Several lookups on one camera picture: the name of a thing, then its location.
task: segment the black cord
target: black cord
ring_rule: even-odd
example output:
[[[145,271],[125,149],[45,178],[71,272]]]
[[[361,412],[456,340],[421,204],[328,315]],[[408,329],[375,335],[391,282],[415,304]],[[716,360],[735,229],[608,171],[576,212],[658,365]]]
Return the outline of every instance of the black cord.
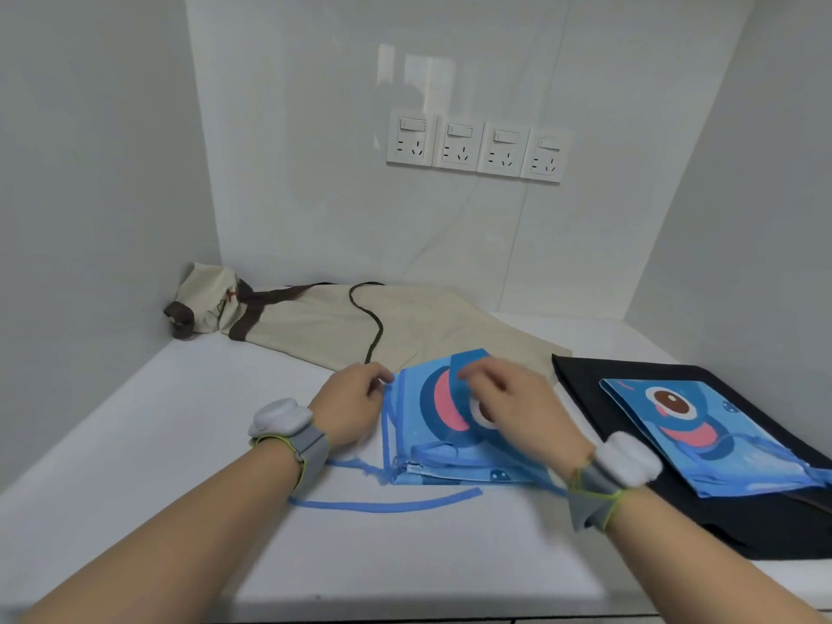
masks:
[[[370,362],[370,359],[373,358],[373,351],[375,350],[375,347],[377,345],[379,345],[379,342],[381,340],[381,336],[384,335],[384,325],[381,323],[381,320],[379,319],[379,316],[376,315],[375,313],[373,313],[373,311],[371,311],[369,309],[365,309],[363,306],[359,306],[358,304],[355,303],[355,300],[353,299],[353,291],[355,291],[359,287],[363,287],[363,286],[366,286],[368,284],[378,284],[379,286],[382,286],[382,287],[384,286],[383,282],[361,282],[359,284],[356,284],[353,287],[350,287],[350,289],[349,289],[349,301],[352,303],[352,305],[355,306],[357,309],[362,310],[363,312],[368,314],[371,318],[373,318],[373,320],[375,321],[375,324],[379,327],[379,332],[376,333],[375,339],[373,340],[373,343],[370,344],[369,348],[367,349],[367,356],[364,358],[364,363],[365,364],[368,364]]]

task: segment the gray wall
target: gray wall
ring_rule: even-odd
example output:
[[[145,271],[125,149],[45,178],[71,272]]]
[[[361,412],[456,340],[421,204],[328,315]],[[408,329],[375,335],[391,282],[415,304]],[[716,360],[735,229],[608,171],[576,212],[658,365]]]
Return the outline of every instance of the gray wall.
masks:
[[[219,262],[183,0],[0,0],[0,489]]]
[[[832,455],[832,0],[758,0],[627,312]]]

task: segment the person's right arm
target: person's right arm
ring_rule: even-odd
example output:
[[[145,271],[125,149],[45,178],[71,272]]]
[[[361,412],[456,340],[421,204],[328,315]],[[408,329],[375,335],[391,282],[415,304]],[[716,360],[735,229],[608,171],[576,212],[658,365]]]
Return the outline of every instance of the person's right arm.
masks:
[[[486,357],[464,367],[459,377],[468,381],[506,440],[563,481],[594,452],[539,374]],[[649,488],[621,496],[607,535],[671,624],[826,621]]]

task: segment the electrical outlet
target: electrical outlet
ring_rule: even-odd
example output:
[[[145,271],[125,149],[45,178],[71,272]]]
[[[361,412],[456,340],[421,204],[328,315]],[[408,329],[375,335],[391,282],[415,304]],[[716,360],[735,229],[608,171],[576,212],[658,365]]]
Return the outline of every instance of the electrical outlet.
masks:
[[[478,173],[519,177],[529,129],[513,124],[485,123],[483,145],[477,163]]]
[[[436,114],[394,109],[387,132],[387,161],[430,166],[436,137]]]
[[[569,131],[533,129],[528,137],[520,176],[560,183],[571,146],[572,134]]]
[[[476,170],[484,124],[466,116],[440,115],[436,121],[433,165],[442,169]]]

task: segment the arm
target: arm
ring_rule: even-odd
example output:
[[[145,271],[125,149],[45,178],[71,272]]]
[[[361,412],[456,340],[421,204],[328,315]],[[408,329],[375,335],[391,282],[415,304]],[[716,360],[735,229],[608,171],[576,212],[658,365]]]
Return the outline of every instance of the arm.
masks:
[[[564,481],[594,452],[542,376],[493,357],[459,376],[506,439]],[[621,497],[607,534],[668,622],[826,621],[649,488]]]
[[[380,380],[393,376],[379,364],[356,364],[321,388],[309,409],[330,446],[374,428]],[[21,624],[199,621],[299,476],[288,445],[261,442],[84,566]]]

